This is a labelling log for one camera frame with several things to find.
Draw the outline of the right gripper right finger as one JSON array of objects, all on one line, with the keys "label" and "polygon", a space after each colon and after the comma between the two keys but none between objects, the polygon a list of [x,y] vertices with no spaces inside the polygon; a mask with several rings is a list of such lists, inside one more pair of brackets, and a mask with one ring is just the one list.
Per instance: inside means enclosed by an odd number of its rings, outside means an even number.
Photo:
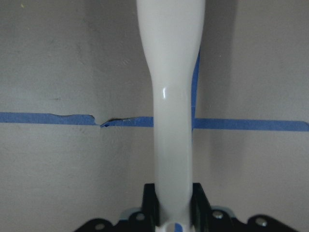
[{"label": "right gripper right finger", "polygon": [[210,229],[211,206],[200,183],[193,184],[191,221],[195,230]]}]

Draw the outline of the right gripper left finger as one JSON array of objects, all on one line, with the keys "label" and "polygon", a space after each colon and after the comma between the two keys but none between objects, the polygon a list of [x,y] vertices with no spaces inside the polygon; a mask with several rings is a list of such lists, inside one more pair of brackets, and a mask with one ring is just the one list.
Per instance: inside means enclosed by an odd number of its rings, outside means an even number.
[{"label": "right gripper left finger", "polygon": [[156,227],[160,225],[159,201],[155,193],[154,184],[145,184],[142,198],[143,227]]}]

